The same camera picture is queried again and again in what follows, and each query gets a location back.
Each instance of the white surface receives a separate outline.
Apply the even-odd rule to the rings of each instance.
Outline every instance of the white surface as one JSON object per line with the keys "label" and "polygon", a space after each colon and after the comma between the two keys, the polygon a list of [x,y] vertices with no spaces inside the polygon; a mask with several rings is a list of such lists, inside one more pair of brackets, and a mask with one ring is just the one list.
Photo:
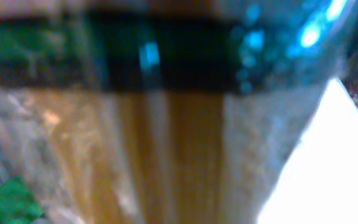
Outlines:
{"label": "white surface", "polygon": [[358,110],[330,81],[259,224],[358,224]]}

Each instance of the round green object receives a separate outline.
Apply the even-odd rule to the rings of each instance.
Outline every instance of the round green object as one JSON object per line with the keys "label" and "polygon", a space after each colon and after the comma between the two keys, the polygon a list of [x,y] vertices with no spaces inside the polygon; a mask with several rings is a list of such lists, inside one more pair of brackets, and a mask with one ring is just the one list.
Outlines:
{"label": "round green object", "polygon": [[20,177],[0,186],[0,223],[30,224],[44,211]]}

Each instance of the green object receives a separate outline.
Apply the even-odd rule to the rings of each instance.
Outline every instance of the green object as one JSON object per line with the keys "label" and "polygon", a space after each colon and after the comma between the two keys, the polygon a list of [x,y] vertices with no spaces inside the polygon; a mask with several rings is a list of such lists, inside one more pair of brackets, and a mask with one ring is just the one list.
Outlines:
{"label": "green object", "polygon": [[0,186],[0,223],[30,224],[44,211],[20,177]]}

